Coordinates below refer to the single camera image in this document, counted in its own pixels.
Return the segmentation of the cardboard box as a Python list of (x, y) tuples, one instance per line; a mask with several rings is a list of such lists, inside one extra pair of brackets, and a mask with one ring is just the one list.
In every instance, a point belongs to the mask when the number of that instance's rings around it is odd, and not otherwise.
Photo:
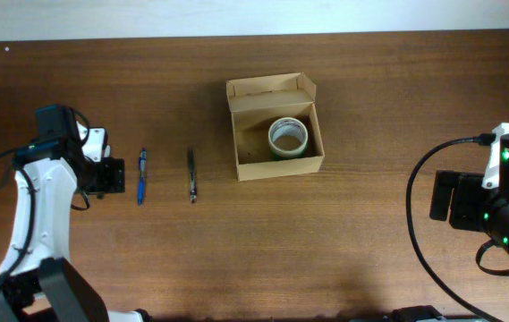
[[(304, 73), (229, 80), (226, 97), (233, 127), (234, 155), (240, 181), (319, 171), (325, 151), (318, 123), (316, 84)], [(309, 132), (303, 157), (275, 160), (268, 129), (277, 119), (300, 120)]]

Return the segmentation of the green tape roll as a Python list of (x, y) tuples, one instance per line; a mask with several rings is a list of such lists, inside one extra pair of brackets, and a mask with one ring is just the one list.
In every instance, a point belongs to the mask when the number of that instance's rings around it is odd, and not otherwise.
[(292, 136), (284, 136), (269, 143), (270, 152), (275, 160), (287, 160), (303, 157), (308, 144)]

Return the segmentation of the beige masking tape roll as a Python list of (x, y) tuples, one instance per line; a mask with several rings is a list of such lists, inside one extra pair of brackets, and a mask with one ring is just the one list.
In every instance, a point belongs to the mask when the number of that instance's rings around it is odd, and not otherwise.
[(268, 129), (267, 136), (271, 152), (282, 159), (301, 157), (308, 147), (309, 132), (296, 118), (277, 119)]

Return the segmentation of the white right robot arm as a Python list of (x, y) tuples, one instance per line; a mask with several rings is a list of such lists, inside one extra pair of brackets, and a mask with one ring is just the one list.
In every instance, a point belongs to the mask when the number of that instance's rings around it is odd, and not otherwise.
[(509, 255), (509, 123), (499, 124), (490, 135), (478, 138), (490, 147), (483, 174), (436, 172), (429, 217), (447, 221), (454, 229), (485, 233), (475, 256), (479, 269), (489, 275), (509, 276), (508, 269), (481, 265), (488, 249), (502, 248)]

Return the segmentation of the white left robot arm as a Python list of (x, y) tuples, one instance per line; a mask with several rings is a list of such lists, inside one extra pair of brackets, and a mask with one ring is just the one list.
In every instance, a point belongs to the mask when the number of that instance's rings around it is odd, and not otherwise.
[(69, 106), (35, 117), (37, 137), (6, 152), (18, 195), (0, 265), (0, 321), (149, 321), (144, 309), (108, 309), (70, 260), (73, 198), (124, 192), (123, 159), (111, 156), (105, 128)]

